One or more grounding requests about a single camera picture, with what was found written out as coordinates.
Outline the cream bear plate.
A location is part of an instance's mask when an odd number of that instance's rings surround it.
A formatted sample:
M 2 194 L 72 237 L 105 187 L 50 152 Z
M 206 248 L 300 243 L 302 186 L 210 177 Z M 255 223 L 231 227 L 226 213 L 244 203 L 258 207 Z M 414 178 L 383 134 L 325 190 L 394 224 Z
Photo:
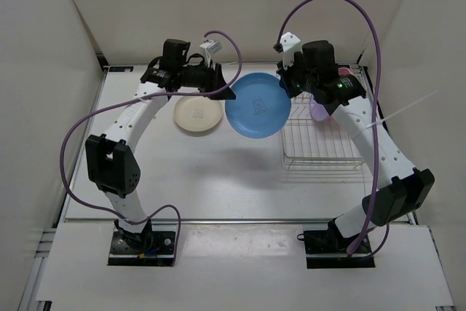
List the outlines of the cream bear plate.
M 180 98 L 173 109 L 174 122 L 188 133 L 213 130 L 224 115 L 223 104 L 203 97 Z

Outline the purple plate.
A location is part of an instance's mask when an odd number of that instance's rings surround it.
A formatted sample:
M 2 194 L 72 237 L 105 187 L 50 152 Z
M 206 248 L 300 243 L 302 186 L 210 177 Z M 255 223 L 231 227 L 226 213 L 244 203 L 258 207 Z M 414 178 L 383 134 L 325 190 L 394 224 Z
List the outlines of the purple plate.
M 316 121 L 316 122 L 324 122 L 324 121 L 329 120 L 331 118 L 331 116 L 325 110 L 325 107 L 323 105 L 319 104 L 314 99 L 313 95 L 310 95 L 309 112 L 310 112 L 310 115 L 313 118 L 313 120 Z

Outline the blue plate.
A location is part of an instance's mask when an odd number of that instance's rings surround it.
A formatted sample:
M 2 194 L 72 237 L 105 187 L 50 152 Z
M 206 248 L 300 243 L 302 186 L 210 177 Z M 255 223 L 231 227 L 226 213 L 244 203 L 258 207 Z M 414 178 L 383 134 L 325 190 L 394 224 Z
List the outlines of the blue plate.
M 279 132 L 288 121 L 291 100 L 276 76 L 264 72 L 246 74 L 231 89 L 236 98 L 225 102 L 225 114 L 238 134 L 253 139 L 267 138 Z

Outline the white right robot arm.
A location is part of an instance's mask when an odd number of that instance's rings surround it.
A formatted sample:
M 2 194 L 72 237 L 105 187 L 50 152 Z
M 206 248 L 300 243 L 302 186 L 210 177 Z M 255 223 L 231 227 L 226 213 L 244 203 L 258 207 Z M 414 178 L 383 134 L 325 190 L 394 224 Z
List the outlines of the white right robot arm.
M 282 35 L 275 49 L 280 84 L 289 98 L 306 92 L 343 127 L 373 177 L 371 193 L 352 210 L 328 223 L 325 241 L 335 252 L 353 254 L 368 231 L 418 209 L 435 178 L 420 170 L 376 122 L 376 102 L 353 74 L 339 73 L 334 48 L 326 40 L 302 43 Z

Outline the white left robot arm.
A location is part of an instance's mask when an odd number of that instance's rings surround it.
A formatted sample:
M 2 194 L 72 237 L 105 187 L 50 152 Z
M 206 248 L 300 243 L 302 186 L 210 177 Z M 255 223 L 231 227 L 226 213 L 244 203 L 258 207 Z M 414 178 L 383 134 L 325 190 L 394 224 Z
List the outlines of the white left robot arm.
M 224 80 L 221 65 L 212 61 L 220 43 L 206 39 L 200 46 L 204 52 L 193 56 L 188 54 L 190 45 L 179 39 L 166 40 L 162 55 L 148 64 L 141 77 L 135 102 L 125 107 L 103 134 L 90 135 L 85 143 L 89 179 L 121 214 L 115 221 L 116 229 L 137 253 L 146 252 L 153 243 L 149 218 L 136 192 L 141 170 L 134 156 L 150 121 L 169 101 L 169 93 L 182 87 L 195 88 L 215 101 L 236 98 Z M 200 62 L 190 64 L 192 57 Z

